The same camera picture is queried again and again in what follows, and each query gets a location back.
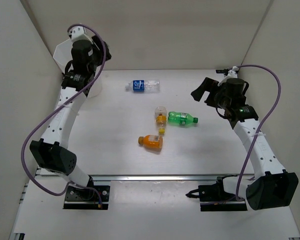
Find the green plastic bottle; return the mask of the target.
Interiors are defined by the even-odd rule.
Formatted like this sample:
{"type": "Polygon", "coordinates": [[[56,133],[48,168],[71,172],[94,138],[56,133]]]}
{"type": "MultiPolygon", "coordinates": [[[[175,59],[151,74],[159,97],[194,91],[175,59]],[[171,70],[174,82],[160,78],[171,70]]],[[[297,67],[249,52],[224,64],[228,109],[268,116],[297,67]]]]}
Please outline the green plastic bottle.
{"type": "Polygon", "coordinates": [[[196,125],[199,119],[186,112],[170,111],[168,113],[167,121],[168,124],[172,126],[190,127],[196,125]]]}

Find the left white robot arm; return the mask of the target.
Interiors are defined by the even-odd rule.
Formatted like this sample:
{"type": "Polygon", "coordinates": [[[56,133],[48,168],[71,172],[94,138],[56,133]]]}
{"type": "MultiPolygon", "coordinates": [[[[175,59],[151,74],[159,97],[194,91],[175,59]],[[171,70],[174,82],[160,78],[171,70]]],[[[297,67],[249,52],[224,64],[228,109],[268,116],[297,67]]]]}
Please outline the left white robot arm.
{"type": "Polygon", "coordinates": [[[83,103],[88,98],[97,67],[111,59],[105,41],[96,35],[80,37],[72,42],[72,59],[67,63],[56,104],[60,108],[49,121],[40,140],[30,143],[30,151],[38,166],[63,177],[78,187],[77,194],[90,200],[95,194],[92,178],[77,165],[77,156],[68,149],[72,127],[83,103]]]}

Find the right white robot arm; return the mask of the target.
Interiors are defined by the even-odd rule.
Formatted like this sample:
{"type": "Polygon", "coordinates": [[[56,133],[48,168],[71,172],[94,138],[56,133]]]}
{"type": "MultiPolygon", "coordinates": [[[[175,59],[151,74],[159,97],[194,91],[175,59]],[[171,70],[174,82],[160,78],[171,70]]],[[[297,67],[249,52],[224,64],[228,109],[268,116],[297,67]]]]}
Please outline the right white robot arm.
{"type": "Polygon", "coordinates": [[[290,205],[299,179],[288,172],[276,158],[264,133],[255,109],[246,104],[245,93],[249,84],[240,78],[222,82],[206,77],[191,93],[197,102],[205,92],[205,103],[224,110],[224,119],[241,140],[247,159],[251,162],[254,178],[244,179],[243,174],[219,176],[214,184],[199,185],[186,194],[199,199],[201,211],[263,210],[290,205]]]}

